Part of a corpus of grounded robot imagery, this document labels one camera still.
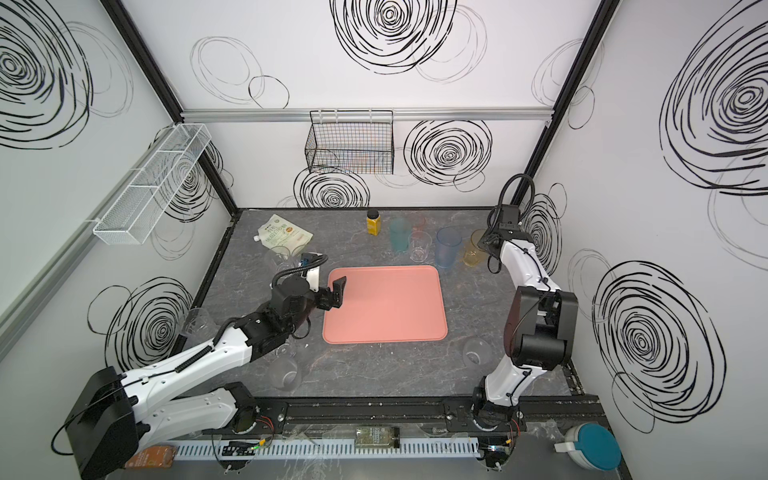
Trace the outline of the clear faceted glass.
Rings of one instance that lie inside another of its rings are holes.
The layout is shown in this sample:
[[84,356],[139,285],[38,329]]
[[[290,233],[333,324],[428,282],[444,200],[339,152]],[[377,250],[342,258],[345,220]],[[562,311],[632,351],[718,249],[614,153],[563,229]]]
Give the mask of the clear faceted glass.
[[410,259],[415,263],[425,263],[432,245],[431,236],[421,230],[414,230],[409,238]]

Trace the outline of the pink plastic cup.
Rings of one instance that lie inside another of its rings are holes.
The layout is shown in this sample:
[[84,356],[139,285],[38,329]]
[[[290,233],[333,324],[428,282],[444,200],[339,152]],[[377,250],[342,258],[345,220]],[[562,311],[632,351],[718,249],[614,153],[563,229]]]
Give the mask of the pink plastic cup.
[[423,215],[414,215],[411,218],[413,232],[423,232],[426,230],[427,220]]

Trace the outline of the pink plastic tray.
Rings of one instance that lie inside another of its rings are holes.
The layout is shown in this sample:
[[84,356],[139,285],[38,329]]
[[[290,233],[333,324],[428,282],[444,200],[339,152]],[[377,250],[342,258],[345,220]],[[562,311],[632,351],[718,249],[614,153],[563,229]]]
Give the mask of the pink plastic tray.
[[430,265],[345,267],[342,306],[324,315],[322,336],[332,345],[432,342],[448,325],[438,270]]

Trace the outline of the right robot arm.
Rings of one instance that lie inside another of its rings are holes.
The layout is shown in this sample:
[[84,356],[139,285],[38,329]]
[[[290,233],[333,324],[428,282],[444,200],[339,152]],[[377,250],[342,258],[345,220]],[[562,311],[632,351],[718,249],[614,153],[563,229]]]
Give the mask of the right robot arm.
[[472,415],[490,431],[512,420],[520,397],[540,376],[570,361],[574,346],[578,299],[551,279],[533,242],[522,229],[532,211],[504,201],[514,182],[535,188],[533,179],[508,179],[487,218],[479,248],[505,269],[515,292],[503,333],[504,356],[473,393]]

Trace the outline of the teal plastic cup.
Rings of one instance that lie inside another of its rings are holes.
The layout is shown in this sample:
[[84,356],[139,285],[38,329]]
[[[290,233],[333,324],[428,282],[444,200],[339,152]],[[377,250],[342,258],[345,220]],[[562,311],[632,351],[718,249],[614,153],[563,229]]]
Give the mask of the teal plastic cup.
[[411,232],[412,225],[405,217],[395,217],[389,222],[389,239],[394,253],[408,251]]

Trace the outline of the amber plastic cup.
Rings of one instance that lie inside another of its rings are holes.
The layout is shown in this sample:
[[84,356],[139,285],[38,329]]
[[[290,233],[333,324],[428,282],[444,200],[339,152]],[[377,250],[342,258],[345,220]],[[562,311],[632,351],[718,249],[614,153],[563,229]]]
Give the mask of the amber plastic cup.
[[477,229],[470,235],[462,257],[462,261],[467,267],[476,267],[487,261],[488,254],[480,248],[480,241],[484,233],[484,229]]

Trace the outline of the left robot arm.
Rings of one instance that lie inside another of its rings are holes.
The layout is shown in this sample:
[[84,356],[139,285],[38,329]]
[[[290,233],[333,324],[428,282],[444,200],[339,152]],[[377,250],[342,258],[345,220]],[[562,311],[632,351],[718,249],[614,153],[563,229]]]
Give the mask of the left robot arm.
[[327,255],[306,253],[299,266],[276,273],[271,298],[227,319],[208,341],[154,364],[119,373],[105,367],[85,384],[61,426],[83,479],[103,479],[141,450],[188,433],[219,429],[246,409],[243,386],[189,397],[191,388],[254,362],[282,346],[315,309],[343,304],[346,277],[319,284]]

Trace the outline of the blue plastic cup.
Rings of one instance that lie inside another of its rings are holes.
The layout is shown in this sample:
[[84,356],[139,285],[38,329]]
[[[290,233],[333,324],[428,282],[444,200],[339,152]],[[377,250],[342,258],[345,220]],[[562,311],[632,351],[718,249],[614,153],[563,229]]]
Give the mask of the blue plastic cup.
[[435,264],[440,269],[451,268],[462,245],[461,232],[453,226],[439,229],[436,233]]

